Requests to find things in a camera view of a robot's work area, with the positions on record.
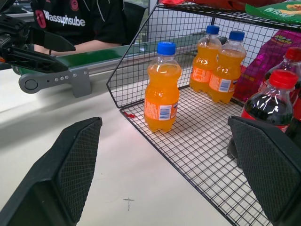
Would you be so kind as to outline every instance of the orange liquid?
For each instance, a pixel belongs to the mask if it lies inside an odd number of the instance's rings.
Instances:
[[[245,54],[236,50],[227,50],[225,53],[219,53],[219,61],[213,74],[221,79],[238,80],[240,77],[240,63],[245,58]],[[208,94],[214,102],[222,101],[229,103],[233,97],[233,92],[219,92],[209,87]]]
[[[219,48],[218,45],[213,43],[209,43],[206,47],[198,45],[198,54],[194,58],[192,66],[206,71],[213,71],[217,65]],[[195,92],[201,90],[206,93],[209,89],[209,82],[199,82],[190,78],[190,87]]]
[[[164,64],[150,65],[147,69],[150,82],[145,90],[145,99],[156,105],[172,105],[179,100],[177,81],[182,70],[179,65]],[[169,131],[175,121],[175,117],[160,121],[152,119],[144,114],[145,122],[151,131],[158,129]]]

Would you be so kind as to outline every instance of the orange soda bottle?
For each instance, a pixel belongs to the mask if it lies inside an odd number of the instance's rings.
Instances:
[[[178,107],[178,79],[182,69],[174,60],[175,43],[160,42],[158,57],[147,68],[150,82],[145,90],[144,119],[151,131],[171,129]]]
[[[244,36],[244,32],[231,31],[229,41],[218,54],[218,64],[211,76],[208,90],[214,102],[221,100],[228,103],[234,94],[240,77],[240,63],[246,56],[246,50],[241,45]]]
[[[205,37],[198,41],[198,54],[192,63],[192,73],[190,77],[190,87],[195,92],[207,92],[212,71],[217,65],[218,51],[222,48],[217,35],[220,28],[209,25],[206,29]]]

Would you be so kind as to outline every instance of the snack bag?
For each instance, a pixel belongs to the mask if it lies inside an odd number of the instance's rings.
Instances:
[[[246,101],[258,91],[265,73],[283,60],[289,47],[301,47],[301,33],[279,30],[260,48],[255,60],[241,70],[234,97]]]
[[[255,8],[246,4],[246,12],[287,24],[301,24],[301,1],[287,1]]]
[[[213,8],[224,8],[244,11],[246,3],[251,4],[254,7],[261,7],[283,1],[285,0],[160,0],[159,3],[163,3],[164,5],[168,6],[173,6],[183,4],[185,2],[192,2],[200,5],[206,4],[207,6]]]

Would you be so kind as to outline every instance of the black marker mark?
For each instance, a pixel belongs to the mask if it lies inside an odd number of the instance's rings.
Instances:
[[[133,199],[130,199],[129,197],[127,199],[123,199],[127,201],[127,211],[130,211],[130,201],[134,201]]]

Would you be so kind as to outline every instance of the orange bottle label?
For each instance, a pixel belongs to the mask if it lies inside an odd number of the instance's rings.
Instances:
[[[209,87],[218,92],[231,93],[234,92],[236,83],[237,80],[221,79],[212,74]]]
[[[144,114],[151,119],[165,121],[173,119],[177,114],[178,102],[172,105],[157,105],[149,102],[147,99],[144,101]]]
[[[199,69],[195,66],[192,68],[191,79],[198,82],[209,82],[212,71]]]

